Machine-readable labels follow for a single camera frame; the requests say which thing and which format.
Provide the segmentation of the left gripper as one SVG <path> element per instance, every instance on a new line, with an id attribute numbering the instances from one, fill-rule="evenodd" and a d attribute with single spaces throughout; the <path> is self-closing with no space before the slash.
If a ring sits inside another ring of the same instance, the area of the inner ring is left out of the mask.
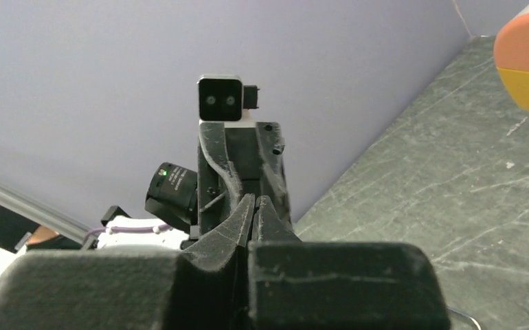
<path id="1" fill-rule="evenodd" d="M 201 122 L 198 144 L 198 226 L 216 228 L 246 194 L 268 196 L 287 228 L 292 227 L 284 172 L 285 148 L 277 122 Z"/>

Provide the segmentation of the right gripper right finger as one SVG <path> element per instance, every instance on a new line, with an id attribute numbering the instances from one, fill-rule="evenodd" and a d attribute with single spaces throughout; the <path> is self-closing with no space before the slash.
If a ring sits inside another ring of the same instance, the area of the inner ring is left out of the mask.
<path id="1" fill-rule="evenodd" d="M 303 242 L 268 197 L 248 245 L 255 329 L 449 329 L 425 253 L 403 242 Z"/>

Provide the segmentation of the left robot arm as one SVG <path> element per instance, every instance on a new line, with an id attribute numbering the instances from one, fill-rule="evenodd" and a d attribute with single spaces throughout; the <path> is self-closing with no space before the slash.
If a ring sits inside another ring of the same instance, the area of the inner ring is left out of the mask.
<path id="1" fill-rule="evenodd" d="M 290 203 L 277 122 L 201 122 L 198 170 L 165 162 L 154 173 L 145 209 L 154 219 L 134 219 L 119 206 L 108 209 L 102 227 L 89 231 L 84 248 L 135 245 L 164 232 L 188 234 L 187 247 L 220 225 L 246 194 L 266 197 L 290 228 Z"/>

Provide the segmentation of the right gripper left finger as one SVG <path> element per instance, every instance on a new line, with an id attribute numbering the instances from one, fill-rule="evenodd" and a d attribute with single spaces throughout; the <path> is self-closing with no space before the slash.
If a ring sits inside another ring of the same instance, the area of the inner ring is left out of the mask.
<path id="1" fill-rule="evenodd" d="M 0 329 L 245 329 L 255 197 L 185 250 L 42 250 L 0 278 Z"/>

